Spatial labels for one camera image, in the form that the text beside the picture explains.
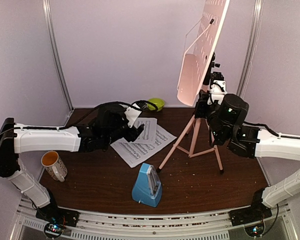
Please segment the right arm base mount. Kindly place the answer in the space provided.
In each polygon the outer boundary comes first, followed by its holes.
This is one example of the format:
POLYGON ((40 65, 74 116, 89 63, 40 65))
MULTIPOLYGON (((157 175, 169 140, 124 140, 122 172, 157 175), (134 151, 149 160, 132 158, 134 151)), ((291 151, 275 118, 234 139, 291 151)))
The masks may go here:
POLYGON ((260 210, 251 207, 231 210, 229 212, 232 226, 246 225, 254 222, 260 222, 272 216, 270 209, 260 210))

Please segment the pink music stand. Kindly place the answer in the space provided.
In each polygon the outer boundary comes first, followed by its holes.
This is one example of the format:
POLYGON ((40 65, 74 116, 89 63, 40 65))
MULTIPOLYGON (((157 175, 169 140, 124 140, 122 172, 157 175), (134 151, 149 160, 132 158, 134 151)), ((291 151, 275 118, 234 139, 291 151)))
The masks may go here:
MULTIPOLYGON (((177 85, 177 99, 187 106, 192 107, 199 92, 204 89, 204 79, 213 67, 213 55, 229 4, 228 0, 206 0, 204 2, 202 16, 195 24, 198 26, 197 37, 184 50, 177 85)), ((220 173, 224 172, 217 146, 194 153, 202 119, 202 117, 192 115, 173 147, 157 168, 158 173, 161 172, 176 149, 186 153, 189 158, 214 152, 220 173)))

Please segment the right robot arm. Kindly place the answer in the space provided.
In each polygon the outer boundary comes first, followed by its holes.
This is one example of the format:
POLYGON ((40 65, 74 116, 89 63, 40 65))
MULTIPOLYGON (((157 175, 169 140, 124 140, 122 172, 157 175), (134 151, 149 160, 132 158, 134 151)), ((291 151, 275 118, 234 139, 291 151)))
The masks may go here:
MULTIPOLYGON (((300 135, 284 135, 266 124, 245 121, 249 104, 226 92, 199 91, 194 116, 206 119, 212 147, 227 144, 227 149, 245 158, 280 158, 300 162, 300 135)), ((246 210, 249 220, 258 220, 266 208, 300 193, 300 169, 282 181, 256 191, 252 206, 246 210)))

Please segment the sheet music page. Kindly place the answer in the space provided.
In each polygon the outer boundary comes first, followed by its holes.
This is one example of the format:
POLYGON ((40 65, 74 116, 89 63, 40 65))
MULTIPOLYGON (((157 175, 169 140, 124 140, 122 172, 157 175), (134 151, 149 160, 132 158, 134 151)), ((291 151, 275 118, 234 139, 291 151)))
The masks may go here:
POLYGON ((130 168, 134 168, 161 151, 176 138, 176 136, 169 133, 163 127, 157 125, 154 143, 145 144, 116 141, 110 146, 130 168))
POLYGON ((139 117, 134 126, 138 128, 143 126, 143 131, 138 138, 133 142, 135 144, 153 144, 156 140, 157 119, 153 117, 139 117))

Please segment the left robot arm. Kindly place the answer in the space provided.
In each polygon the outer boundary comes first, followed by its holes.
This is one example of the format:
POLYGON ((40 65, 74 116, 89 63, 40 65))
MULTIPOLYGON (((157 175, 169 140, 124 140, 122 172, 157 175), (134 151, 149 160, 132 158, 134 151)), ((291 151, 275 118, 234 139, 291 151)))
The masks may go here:
POLYGON ((51 222, 62 218, 50 190, 42 186, 24 167, 19 154, 35 151, 68 151, 89 153, 107 150, 117 140, 135 141, 144 126, 134 123, 142 112, 136 104, 113 101, 94 108, 97 116, 81 124, 87 115, 69 126, 30 126, 4 120, 0 129, 0 177, 8 179, 25 194, 42 215, 51 222))

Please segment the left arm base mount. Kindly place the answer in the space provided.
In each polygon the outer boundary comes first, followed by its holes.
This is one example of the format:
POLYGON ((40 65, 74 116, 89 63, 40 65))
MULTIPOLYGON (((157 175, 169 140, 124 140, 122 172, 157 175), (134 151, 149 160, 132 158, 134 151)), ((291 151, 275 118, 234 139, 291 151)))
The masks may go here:
POLYGON ((56 216, 44 215, 40 210, 36 211, 35 217, 47 222, 66 227, 76 227, 80 213, 75 210, 60 208, 56 216))

